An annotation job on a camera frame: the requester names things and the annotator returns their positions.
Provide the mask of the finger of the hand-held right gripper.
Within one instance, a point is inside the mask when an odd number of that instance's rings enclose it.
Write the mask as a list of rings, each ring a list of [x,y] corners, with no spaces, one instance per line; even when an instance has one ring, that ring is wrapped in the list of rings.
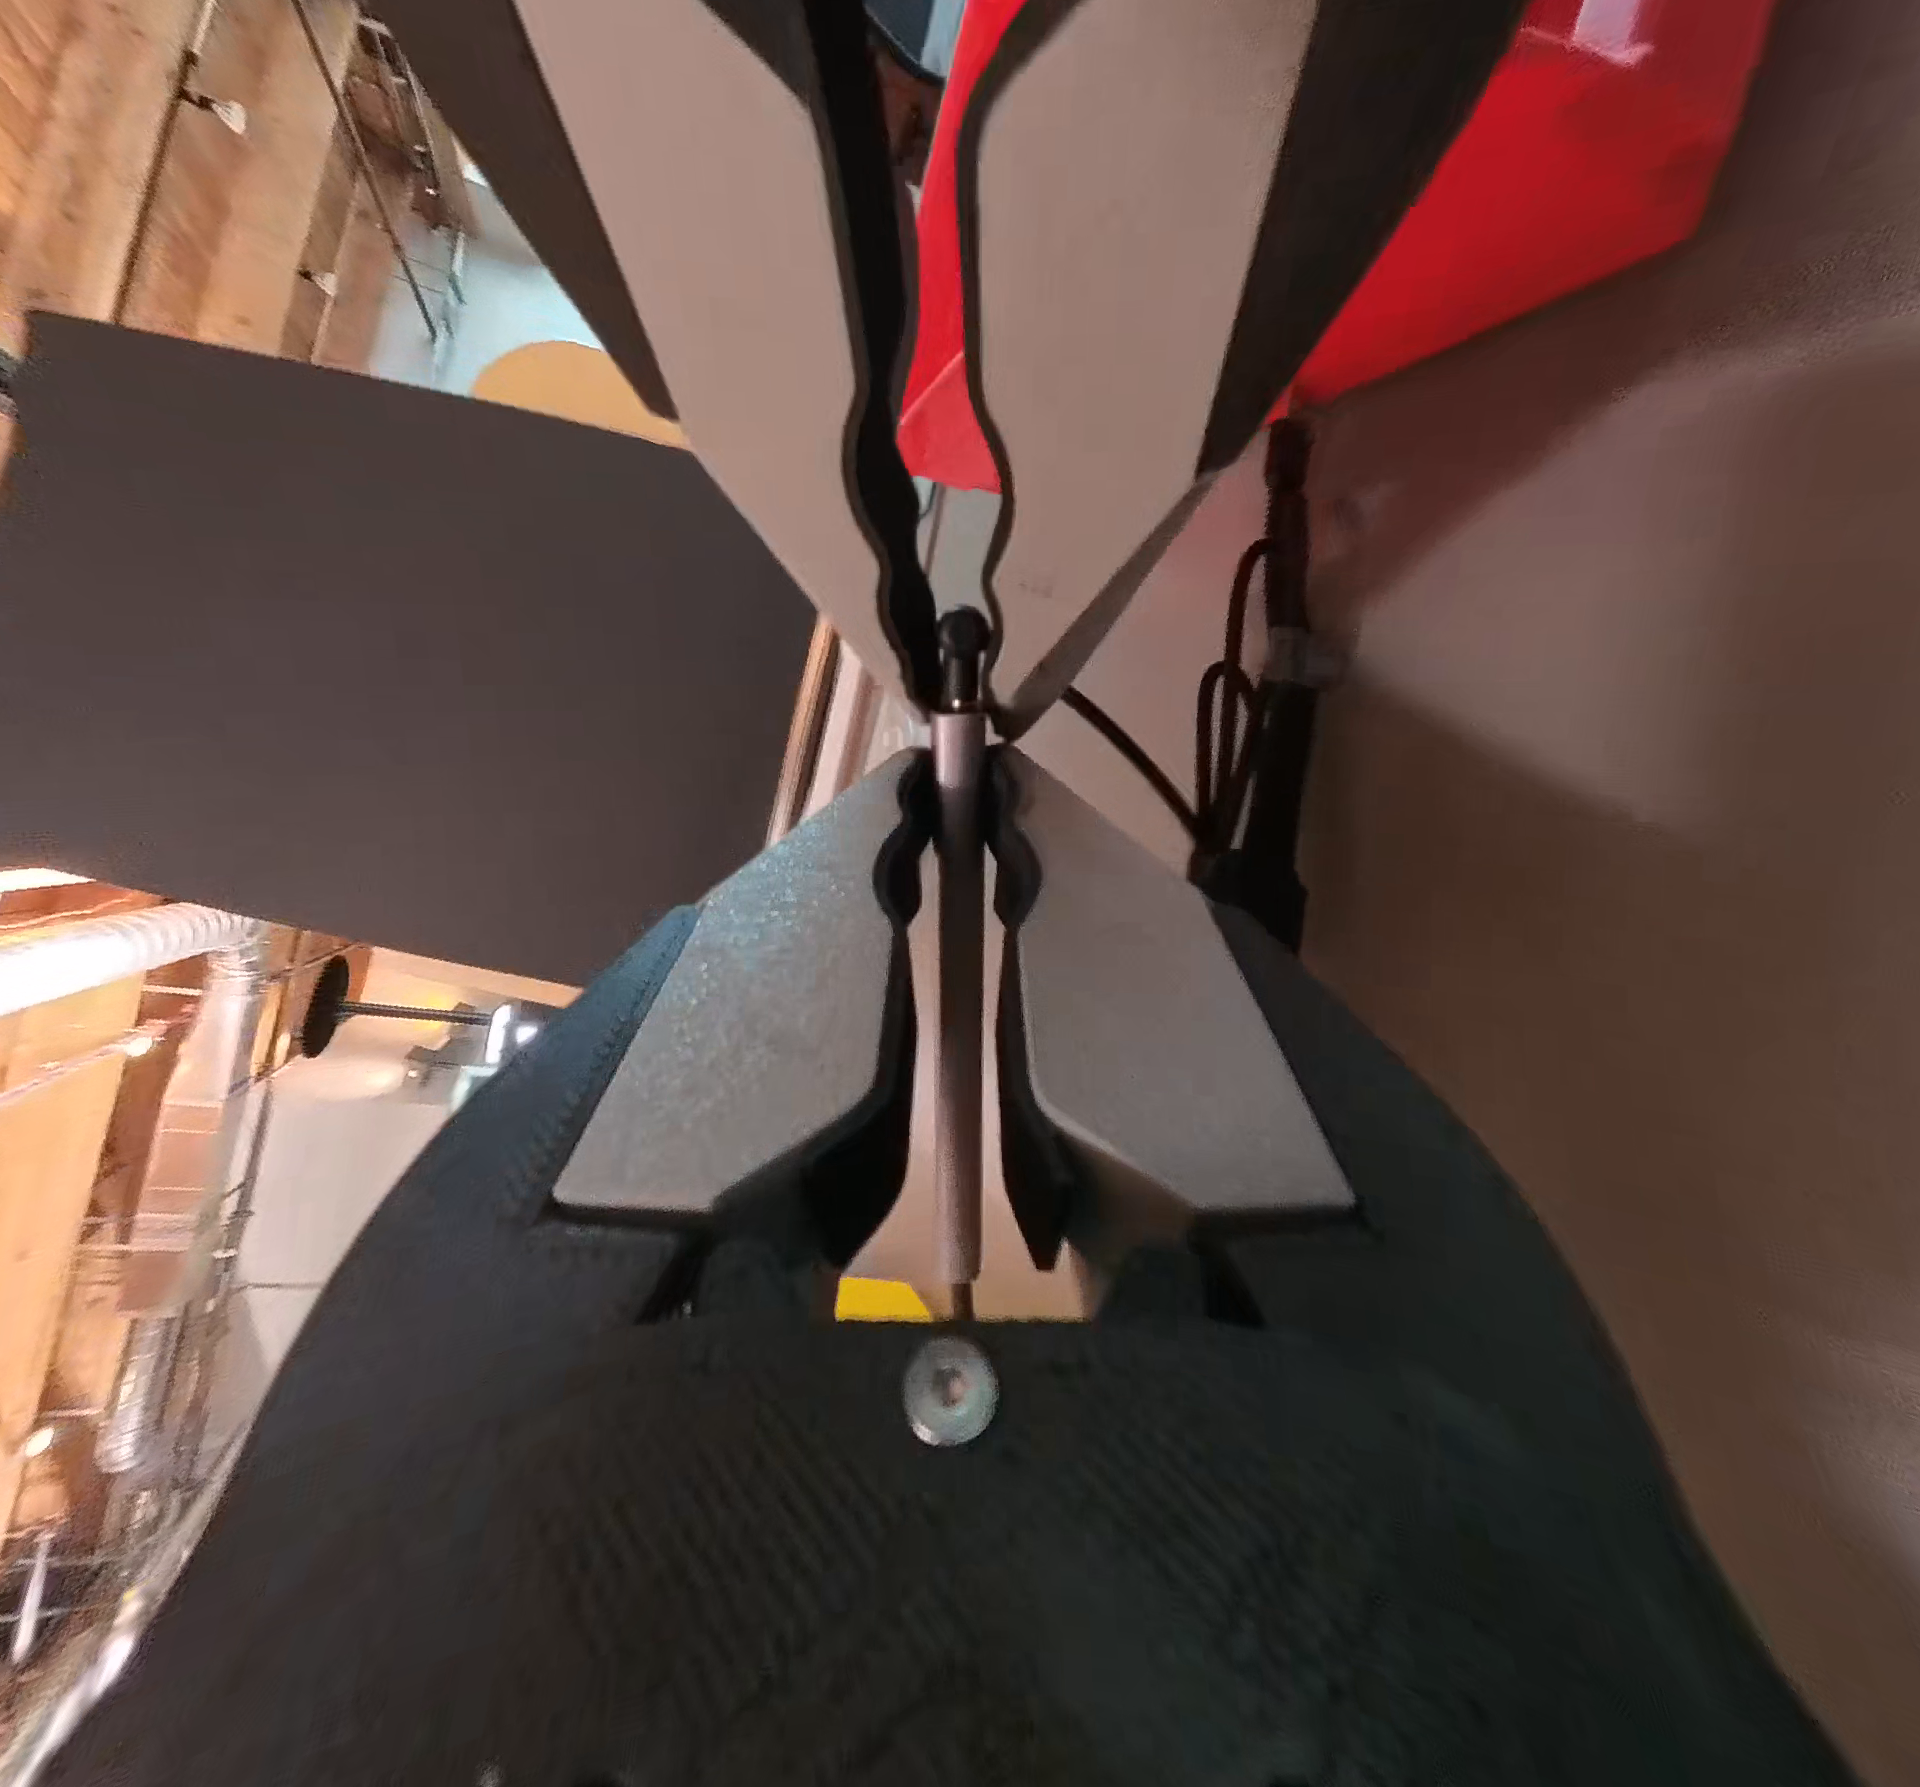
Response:
[[[1227,463],[1204,444],[1319,4],[1071,0],[975,117],[965,340],[1003,480],[1006,740]]]
[[[513,4],[695,458],[859,661],[932,707],[905,203],[863,0]]]

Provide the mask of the grey usb hub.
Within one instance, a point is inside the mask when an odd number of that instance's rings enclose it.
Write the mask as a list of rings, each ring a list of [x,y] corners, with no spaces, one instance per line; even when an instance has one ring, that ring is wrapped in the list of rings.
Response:
[[[983,1193],[987,717],[978,700],[932,717],[930,762],[939,804],[932,841],[939,869],[932,1240],[951,1319],[967,1323],[981,1271]]]

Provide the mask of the wooden backing board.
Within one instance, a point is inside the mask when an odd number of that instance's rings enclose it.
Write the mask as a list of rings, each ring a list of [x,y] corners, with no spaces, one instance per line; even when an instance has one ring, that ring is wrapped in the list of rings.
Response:
[[[559,340],[516,347],[491,358],[467,392],[471,399],[490,405],[690,450],[686,431],[644,402],[596,347]]]

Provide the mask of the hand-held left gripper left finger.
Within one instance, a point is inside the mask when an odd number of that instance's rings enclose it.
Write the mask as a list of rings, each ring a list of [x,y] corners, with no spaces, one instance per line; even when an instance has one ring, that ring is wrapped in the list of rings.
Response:
[[[930,758],[904,749],[702,903],[551,1201],[848,1266],[899,1198]]]

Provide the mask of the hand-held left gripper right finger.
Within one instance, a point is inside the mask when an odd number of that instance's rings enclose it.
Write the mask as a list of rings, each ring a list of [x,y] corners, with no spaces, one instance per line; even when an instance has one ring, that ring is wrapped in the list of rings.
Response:
[[[1351,1218],[1208,899],[1011,745],[992,850],[1000,1167],[1031,1263]]]

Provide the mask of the silver air duct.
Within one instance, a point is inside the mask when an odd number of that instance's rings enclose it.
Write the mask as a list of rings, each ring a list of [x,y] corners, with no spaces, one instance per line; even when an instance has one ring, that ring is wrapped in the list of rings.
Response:
[[[50,1007],[186,960],[247,950],[268,934],[262,918],[183,903],[8,934],[1,1015]]]

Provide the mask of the red plastic bin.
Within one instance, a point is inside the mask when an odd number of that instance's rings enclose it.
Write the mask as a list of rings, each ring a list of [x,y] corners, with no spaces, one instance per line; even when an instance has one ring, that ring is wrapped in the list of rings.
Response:
[[[918,335],[898,448],[915,480],[999,490],[967,392],[961,117],[1029,0],[965,0],[918,207]],[[1529,0],[1378,264],[1266,425],[1464,347],[1689,239],[1741,128],[1778,0]]]

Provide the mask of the black display panel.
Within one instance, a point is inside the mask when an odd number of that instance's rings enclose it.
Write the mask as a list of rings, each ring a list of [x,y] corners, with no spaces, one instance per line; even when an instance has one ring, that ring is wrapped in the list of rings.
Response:
[[[814,611],[644,439],[34,316],[8,863],[587,984],[753,863]]]

